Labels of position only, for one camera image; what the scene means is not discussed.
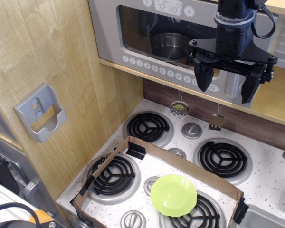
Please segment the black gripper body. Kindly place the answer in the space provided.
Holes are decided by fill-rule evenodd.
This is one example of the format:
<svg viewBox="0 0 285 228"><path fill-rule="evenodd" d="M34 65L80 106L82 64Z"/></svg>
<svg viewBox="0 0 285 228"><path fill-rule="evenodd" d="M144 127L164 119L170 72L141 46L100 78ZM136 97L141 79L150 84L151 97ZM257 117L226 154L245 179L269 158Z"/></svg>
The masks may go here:
<svg viewBox="0 0 285 228"><path fill-rule="evenodd" d="M257 71L262 73L261 82L269 82L278 58L259 48L253 38L265 39L274 31L273 28L268 34L261 36L254 21L242 25L219 23L216 38L190 41L191 59L194 63L194 59L199 58L213 70L220 69L243 76Z"/></svg>

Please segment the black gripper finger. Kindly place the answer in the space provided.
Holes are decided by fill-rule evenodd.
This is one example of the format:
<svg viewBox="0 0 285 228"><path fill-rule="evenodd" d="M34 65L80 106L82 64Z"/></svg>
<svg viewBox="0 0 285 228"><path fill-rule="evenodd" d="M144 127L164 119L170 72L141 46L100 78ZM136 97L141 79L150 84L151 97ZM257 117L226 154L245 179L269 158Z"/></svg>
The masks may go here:
<svg viewBox="0 0 285 228"><path fill-rule="evenodd" d="M250 103L258 87L261 84L262 73L252 71L250 75L245 76L245 81L242 85L241 96L242 103Z"/></svg>
<svg viewBox="0 0 285 228"><path fill-rule="evenodd" d="M208 66L207 63L201 61L199 58L194 59L194 72L197 80L198 88L205 92L212 82L214 70Z"/></svg>

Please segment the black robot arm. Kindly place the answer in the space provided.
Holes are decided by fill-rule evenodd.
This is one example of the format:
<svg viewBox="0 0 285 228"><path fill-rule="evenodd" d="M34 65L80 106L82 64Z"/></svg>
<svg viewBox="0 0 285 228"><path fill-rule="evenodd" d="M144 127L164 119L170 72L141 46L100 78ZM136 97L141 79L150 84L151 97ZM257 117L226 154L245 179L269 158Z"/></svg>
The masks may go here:
<svg viewBox="0 0 285 228"><path fill-rule="evenodd" d="M266 35L256 30L258 10L272 21L273 27ZM214 15L217 36L214 39L193 39L189 42L198 87L205 92L211 84L214 69L245 76L242 85L242 103L251 102L260 84L271 81L273 66L278 58L262 49L253 38L266 39L276 29L273 13L264 0L220 0Z"/></svg>

